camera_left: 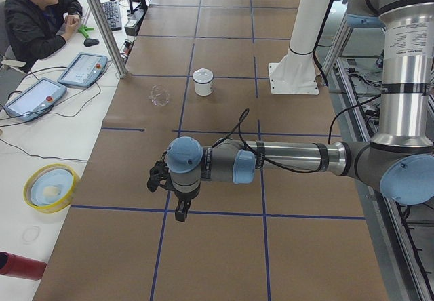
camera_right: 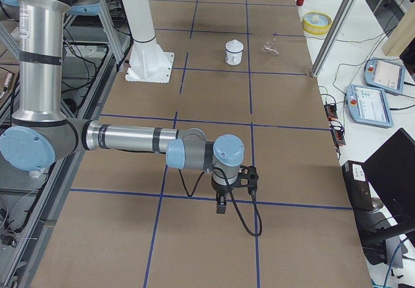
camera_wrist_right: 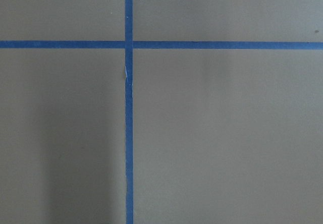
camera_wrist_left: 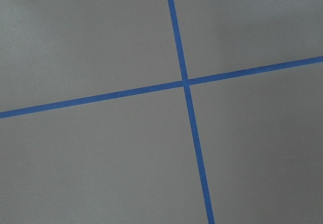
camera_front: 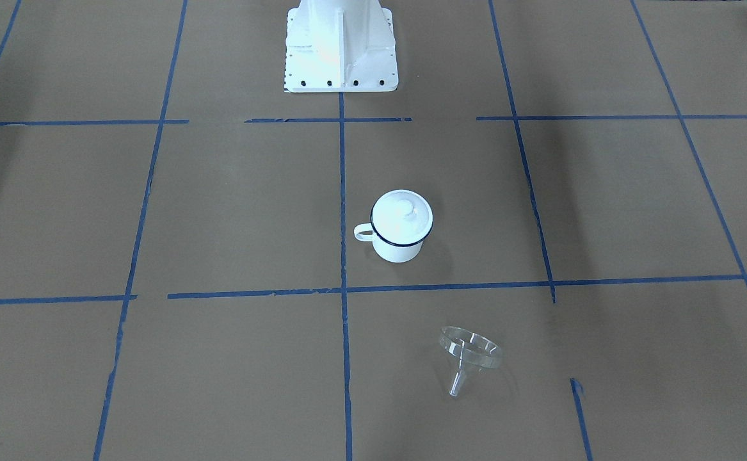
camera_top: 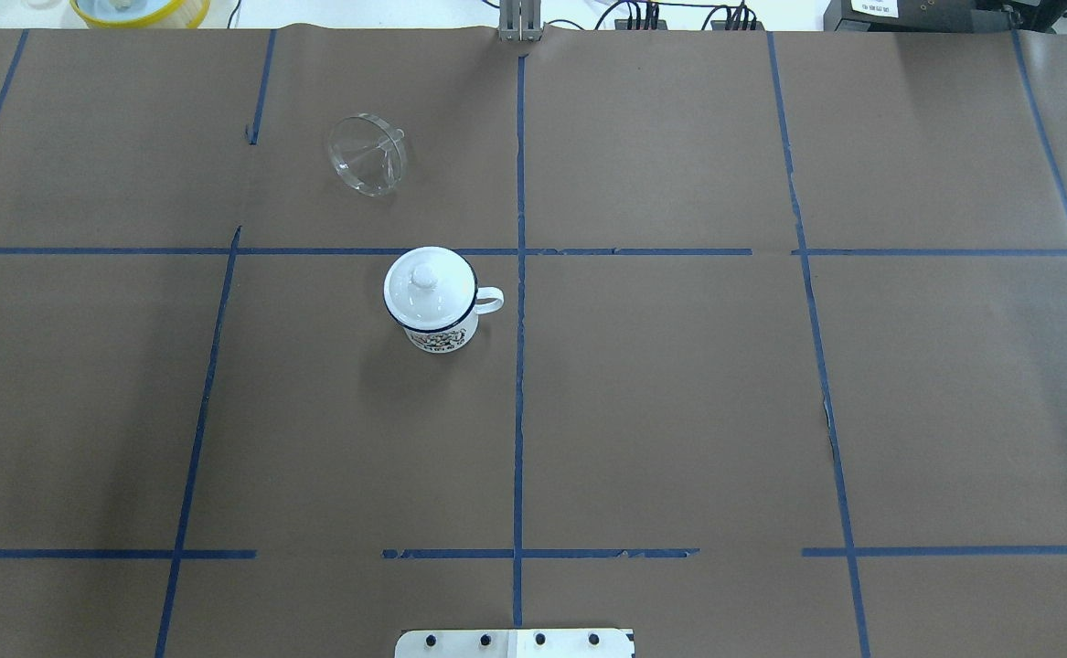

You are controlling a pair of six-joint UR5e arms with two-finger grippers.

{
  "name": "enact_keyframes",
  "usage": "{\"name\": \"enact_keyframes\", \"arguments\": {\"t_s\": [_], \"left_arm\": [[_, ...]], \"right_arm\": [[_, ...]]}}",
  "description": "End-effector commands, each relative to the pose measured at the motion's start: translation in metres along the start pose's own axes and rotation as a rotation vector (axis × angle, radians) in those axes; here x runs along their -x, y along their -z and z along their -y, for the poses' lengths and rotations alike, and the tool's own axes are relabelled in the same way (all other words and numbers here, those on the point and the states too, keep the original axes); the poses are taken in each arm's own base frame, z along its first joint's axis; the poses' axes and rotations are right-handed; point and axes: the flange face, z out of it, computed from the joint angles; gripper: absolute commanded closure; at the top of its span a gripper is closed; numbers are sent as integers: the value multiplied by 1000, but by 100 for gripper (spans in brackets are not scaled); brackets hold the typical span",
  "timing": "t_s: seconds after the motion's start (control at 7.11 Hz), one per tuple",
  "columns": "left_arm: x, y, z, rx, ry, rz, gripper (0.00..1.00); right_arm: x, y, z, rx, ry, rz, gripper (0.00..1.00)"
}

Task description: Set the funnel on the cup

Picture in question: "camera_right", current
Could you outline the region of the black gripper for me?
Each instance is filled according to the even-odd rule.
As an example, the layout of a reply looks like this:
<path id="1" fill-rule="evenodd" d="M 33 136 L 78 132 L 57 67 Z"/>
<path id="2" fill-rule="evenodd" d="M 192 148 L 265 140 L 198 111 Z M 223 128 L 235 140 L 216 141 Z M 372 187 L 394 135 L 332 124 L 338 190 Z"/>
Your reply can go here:
<path id="1" fill-rule="evenodd" d="M 228 193 L 228 187 L 226 185 L 218 184 L 216 181 L 212 181 L 212 188 L 216 191 L 216 213 L 225 214 L 226 213 L 226 195 Z"/>

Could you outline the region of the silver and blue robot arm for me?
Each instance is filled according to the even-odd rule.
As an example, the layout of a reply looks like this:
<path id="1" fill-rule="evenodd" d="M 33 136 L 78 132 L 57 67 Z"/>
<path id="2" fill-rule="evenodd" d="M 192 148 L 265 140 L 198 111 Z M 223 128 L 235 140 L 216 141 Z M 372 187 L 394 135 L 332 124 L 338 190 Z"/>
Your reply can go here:
<path id="1" fill-rule="evenodd" d="M 1 154 L 15 168 L 38 171 L 74 152 L 117 149 L 164 154 L 175 169 L 211 173 L 217 212 L 226 211 L 241 184 L 244 145 L 234 135 L 206 140 L 198 129 L 104 125 L 69 119 L 60 109 L 64 16 L 100 0 L 17 0 L 20 35 L 20 103 L 1 134 Z"/>

